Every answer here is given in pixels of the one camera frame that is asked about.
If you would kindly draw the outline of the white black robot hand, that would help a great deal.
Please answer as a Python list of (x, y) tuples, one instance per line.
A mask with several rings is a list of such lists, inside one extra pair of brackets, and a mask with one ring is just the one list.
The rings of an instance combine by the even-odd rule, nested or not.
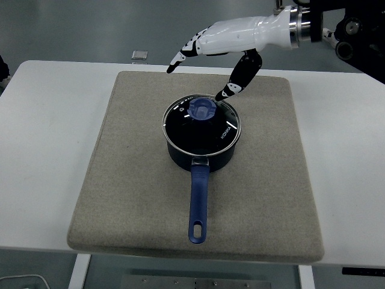
[(279, 14), (220, 21), (196, 33), (171, 60), (167, 73), (172, 73), (187, 58), (198, 55), (217, 56), (242, 52), (227, 84), (215, 96), (222, 101), (243, 91), (262, 66), (259, 55), (268, 45), (290, 49), (291, 7)]

